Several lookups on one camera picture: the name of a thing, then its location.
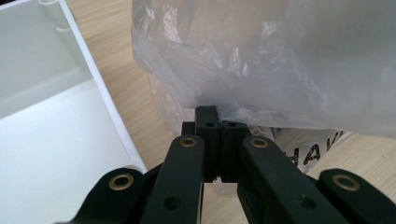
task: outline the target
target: white tray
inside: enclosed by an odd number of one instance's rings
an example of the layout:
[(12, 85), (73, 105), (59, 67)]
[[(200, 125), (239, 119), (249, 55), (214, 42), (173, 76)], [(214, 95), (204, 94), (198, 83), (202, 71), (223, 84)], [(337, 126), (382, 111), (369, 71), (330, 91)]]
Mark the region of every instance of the white tray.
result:
[(105, 173), (146, 167), (64, 0), (0, 7), (0, 223), (68, 221)]

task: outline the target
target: crumpled plastic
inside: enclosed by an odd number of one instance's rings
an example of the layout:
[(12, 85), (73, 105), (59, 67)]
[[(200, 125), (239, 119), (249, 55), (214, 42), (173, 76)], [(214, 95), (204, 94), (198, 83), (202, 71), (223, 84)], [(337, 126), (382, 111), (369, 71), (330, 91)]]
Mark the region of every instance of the crumpled plastic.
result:
[(134, 0), (134, 59), (181, 107), (396, 135), (396, 1)]

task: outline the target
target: plastic bag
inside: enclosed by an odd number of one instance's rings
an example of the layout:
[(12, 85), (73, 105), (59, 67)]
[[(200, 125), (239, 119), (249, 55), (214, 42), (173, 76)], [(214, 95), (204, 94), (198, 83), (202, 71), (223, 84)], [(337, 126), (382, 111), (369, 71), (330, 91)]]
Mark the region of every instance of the plastic bag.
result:
[(134, 0), (134, 59), (185, 108), (396, 134), (396, 1)]

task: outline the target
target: light wood surface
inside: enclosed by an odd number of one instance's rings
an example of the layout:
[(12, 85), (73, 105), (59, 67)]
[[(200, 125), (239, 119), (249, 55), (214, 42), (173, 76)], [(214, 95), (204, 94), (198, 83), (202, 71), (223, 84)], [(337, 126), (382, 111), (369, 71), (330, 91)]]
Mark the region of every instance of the light wood surface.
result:
[[(67, 0), (117, 109), (147, 167), (161, 163), (173, 139), (134, 62), (131, 0)], [(396, 140), (353, 135), (334, 147), (309, 173), (343, 168), (360, 175), (396, 202)], [(247, 223), (235, 194), (220, 196), (205, 186), (203, 223)]]

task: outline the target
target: white plastic container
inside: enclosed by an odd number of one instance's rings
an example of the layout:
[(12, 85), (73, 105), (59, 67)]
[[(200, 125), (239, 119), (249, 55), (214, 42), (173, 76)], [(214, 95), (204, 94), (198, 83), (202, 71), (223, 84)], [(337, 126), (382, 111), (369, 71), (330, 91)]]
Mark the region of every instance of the white plastic container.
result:
[(66, 2), (0, 6), (0, 223), (68, 221), (128, 165), (146, 172)]

